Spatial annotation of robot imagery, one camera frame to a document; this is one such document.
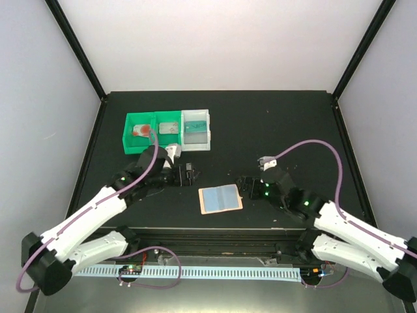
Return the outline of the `middle green plastic bin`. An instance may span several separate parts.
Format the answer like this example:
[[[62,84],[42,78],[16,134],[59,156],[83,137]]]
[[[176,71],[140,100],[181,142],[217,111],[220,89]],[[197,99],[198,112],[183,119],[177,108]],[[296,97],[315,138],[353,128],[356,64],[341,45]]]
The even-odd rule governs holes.
[[[182,144],[181,131],[181,112],[180,111],[158,111],[154,112],[152,118],[152,129],[156,132],[158,143],[161,147],[170,144]]]

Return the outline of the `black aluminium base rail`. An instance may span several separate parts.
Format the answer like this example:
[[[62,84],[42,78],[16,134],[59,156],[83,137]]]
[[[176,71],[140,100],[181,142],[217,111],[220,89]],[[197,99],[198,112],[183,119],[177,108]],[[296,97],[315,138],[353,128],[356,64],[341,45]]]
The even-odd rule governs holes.
[[[185,230],[135,229],[129,252],[166,247],[179,256],[259,257],[279,262],[316,263],[310,249],[317,230]]]

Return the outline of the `right black frame post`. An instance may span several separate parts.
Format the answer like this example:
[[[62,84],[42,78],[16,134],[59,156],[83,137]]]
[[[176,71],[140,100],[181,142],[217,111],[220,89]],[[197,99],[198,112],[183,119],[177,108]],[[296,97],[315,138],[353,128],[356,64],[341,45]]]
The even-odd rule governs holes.
[[[379,30],[381,29],[383,23],[385,22],[395,3],[396,0],[383,0],[380,3],[376,13],[374,14],[371,22],[369,23],[366,29],[366,32],[362,36],[347,67],[345,68],[340,80],[338,81],[338,84],[336,85],[332,93],[332,96],[335,100],[339,100],[341,98],[344,90],[348,86],[351,78],[356,72],[356,69],[358,68],[359,64],[364,58],[366,52],[368,51],[373,40],[377,36]]]

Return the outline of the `left black frame post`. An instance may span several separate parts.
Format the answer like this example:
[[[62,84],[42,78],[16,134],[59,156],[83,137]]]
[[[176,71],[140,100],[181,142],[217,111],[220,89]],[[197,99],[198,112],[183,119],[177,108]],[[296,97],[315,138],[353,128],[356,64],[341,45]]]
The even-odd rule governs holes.
[[[107,94],[104,91],[104,88],[102,87],[102,84],[100,83],[96,72],[94,71],[87,55],[85,54],[84,49],[82,48],[82,45],[79,42],[70,22],[68,21],[68,18],[66,17],[66,14],[61,7],[61,4],[58,2],[58,0],[45,0],[44,2],[47,4],[50,12],[52,13],[62,34],[71,47],[74,55],[76,56],[76,59],[81,65],[98,98],[101,101],[105,100],[107,98]]]

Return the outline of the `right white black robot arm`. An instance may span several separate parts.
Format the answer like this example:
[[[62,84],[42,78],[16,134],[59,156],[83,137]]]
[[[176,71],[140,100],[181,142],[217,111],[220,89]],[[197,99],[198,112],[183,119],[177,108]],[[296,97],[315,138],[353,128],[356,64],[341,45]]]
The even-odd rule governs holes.
[[[416,302],[416,238],[386,233],[337,208],[336,203],[297,187],[279,167],[258,177],[240,176],[239,192],[266,200],[306,227],[296,244],[300,261],[330,261],[361,272],[405,302]]]

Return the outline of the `left small circuit board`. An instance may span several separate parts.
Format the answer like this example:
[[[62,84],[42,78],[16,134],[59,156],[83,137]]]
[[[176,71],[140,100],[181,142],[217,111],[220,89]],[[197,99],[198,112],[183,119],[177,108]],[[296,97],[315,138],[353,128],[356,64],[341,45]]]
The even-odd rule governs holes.
[[[119,269],[119,275],[140,275],[142,272],[141,265],[123,265]]]

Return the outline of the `right small circuit board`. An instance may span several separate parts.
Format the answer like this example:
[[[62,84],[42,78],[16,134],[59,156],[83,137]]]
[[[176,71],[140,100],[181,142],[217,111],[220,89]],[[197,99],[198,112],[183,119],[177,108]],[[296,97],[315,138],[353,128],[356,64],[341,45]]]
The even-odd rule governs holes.
[[[302,278],[321,278],[328,276],[328,272],[321,267],[300,268],[300,276]]]

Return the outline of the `black frame post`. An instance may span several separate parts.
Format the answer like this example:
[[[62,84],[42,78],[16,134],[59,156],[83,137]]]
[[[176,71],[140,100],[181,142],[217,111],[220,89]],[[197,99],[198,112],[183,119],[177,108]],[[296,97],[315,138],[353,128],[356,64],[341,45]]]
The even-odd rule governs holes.
[[[62,34],[71,47],[74,55],[76,56],[76,59],[81,65],[98,98],[101,101],[105,100],[107,98],[107,94],[104,91],[104,88],[102,87],[102,84],[100,83],[96,72],[94,71],[87,55],[85,54],[84,49],[82,48],[82,45],[79,42],[70,22],[68,21],[68,18],[66,17],[66,14],[61,7],[61,4],[58,2],[58,0],[45,0],[44,2],[47,4],[50,12],[52,13]]]
[[[366,32],[362,36],[347,67],[345,68],[340,80],[338,81],[338,84],[336,85],[332,93],[332,96],[335,100],[339,100],[341,98],[344,90],[348,86],[351,78],[356,72],[356,69],[358,68],[359,64],[364,58],[366,52],[368,51],[373,40],[377,36],[379,30],[381,29],[383,23],[385,22],[395,3],[396,0],[383,0],[380,3],[376,13],[374,14],[371,22],[369,23],[366,29]]]

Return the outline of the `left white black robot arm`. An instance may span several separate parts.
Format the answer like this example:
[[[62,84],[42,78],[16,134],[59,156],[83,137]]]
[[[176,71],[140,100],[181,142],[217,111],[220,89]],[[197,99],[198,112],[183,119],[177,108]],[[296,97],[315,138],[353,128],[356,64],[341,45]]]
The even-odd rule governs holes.
[[[121,226],[109,234],[88,241],[99,227],[145,198],[153,189],[191,186],[195,181],[192,164],[176,164],[181,146],[177,143],[160,147],[151,145],[137,162],[116,173],[108,184],[66,220],[37,235],[22,239],[22,272],[35,283],[34,289],[53,295],[86,267],[123,257],[133,260],[139,255],[136,234]]]

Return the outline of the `small circuit board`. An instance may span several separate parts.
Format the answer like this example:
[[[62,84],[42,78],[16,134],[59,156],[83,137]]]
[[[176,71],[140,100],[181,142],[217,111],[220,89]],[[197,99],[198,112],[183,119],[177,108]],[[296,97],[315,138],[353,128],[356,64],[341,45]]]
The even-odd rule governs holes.
[[[142,272],[141,265],[123,265],[119,269],[119,275],[140,275]]]
[[[321,267],[300,268],[300,276],[302,278],[321,278],[328,276],[328,272]]]

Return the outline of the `white translucent plastic bin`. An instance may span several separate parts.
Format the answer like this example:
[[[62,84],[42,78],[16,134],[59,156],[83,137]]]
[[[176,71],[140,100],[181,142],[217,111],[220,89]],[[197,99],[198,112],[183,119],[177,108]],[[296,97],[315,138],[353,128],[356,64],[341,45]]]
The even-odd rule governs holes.
[[[183,151],[210,151],[211,150],[211,131],[210,131],[210,113],[208,109],[204,110],[182,110],[181,111],[181,139]],[[184,132],[184,123],[186,121],[206,121],[207,132],[187,134]]]

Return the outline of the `green plastic bin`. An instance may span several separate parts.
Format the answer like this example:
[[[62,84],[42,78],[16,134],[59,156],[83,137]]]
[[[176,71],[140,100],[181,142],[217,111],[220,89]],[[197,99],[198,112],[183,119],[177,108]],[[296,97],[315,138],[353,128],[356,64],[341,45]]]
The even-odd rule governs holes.
[[[158,143],[161,147],[170,144],[182,144],[181,131],[181,112],[180,111],[158,111],[154,112],[152,118],[152,129],[156,132]]]
[[[132,128],[136,124],[150,124],[152,129],[152,112],[128,113],[126,115],[124,130],[122,135],[122,144],[126,155],[142,153],[151,144],[152,140],[144,137],[134,137]]]

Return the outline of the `left green plastic bin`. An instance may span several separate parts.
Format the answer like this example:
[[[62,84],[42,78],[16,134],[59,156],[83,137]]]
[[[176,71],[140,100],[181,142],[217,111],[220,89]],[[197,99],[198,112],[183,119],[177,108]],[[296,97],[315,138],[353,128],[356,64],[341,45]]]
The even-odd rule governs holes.
[[[126,155],[142,153],[151,144],[152,140],[144,137],[134,137],[132,128],[136,124],[150,124],[152,129],[152,112],[128,113],[126,115],[124,130],[122,135],[122,144]]]

